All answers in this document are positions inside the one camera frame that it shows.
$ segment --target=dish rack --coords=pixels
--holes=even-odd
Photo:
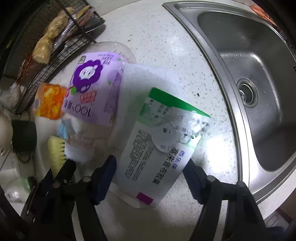
[[[95,42],[92,38],[92,31],[86,33],[83,27],[79,26],[77,21],[66,10],[66,7],[73,7],[78,12],[87,5],[89,4],[85,0],[48,0],[29,16],[19,31],[6,60],[3,72],[5,77],[17,79],[19,68],[27,56],[32,53],[37,41],[43,36],[46,26],[50,24],[60,10],[63,9],[67,13],[69,21],[72,20],[74,22],[77,31],[79,31],[79,36],[75,37],[75,41],[73,41],[74,38],[68,39],[67,41],[72,41],[73,43],[69,46],[66,45],[60,53],[53,53],[49,63],[41,66],[36,76],[28,84],[27,89],[22,93],[16,107],[13,110],[9,110],[10,112],[21,115],[24,111],[27,111],[34,101],[40,84],[46,82],[52,73],[73,53],[88,43]],[[104,20],[100,18],[97,12],[94,11],[94,15],[100,19],[100,24],[104,23]]]

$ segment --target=purple label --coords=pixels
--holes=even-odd
[[[111,126],[118,106],[125,59],[116,53],[85,53],[66,92],[62,111],[96,125]]]
[[[150,205],[153,202],[153,198],[148,197],[147,195],[145,195],[144,193],[139,192],[137,195],[137,199],[139,199],[140,201]]]

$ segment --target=cartoon lion logo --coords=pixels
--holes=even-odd
[[[80,93],[85,93],[101,76],[103,66],[100,60],[89,60],[77,67],[74,72],[73,85]]]

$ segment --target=scrub brush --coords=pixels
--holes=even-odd
[[[65,156],[65,141],[62,138],[51,136],[47,142],[51,161],[52,175],[55,178],[67,160]]]

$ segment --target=countertop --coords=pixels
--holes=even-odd
[[[193,161],[221,182],[236,183],[236,147],[222,92],[202,52],[183,26],[162,6],[164,2],[142,0],[103,15],[106,29],[96,40],[121,42],[132,50],[138,64],[164,67],[175,74],[183,100],[212,117],[210,129],[198,144]],[[233,1],[223,3],[248,8]],[[52,83],[68,85],[77,62],[77,58],[70,62]],[[37,176],[41,177],[50,167],[42,150],[48,135],[54,134],[58,125],[36,118],[37,156],[41,159],[37,164],[41,166],[41,172]],[[296,186],[295,179],[296,172],[259,205],[263,218],[289,196]],[[216,238],[222,234],[226,205],[226,202],[222,203]],[[201,209],[192,198],[183,174],[156,208],[135,209],[111,192],[96,207],[108,240],[188,240]]]

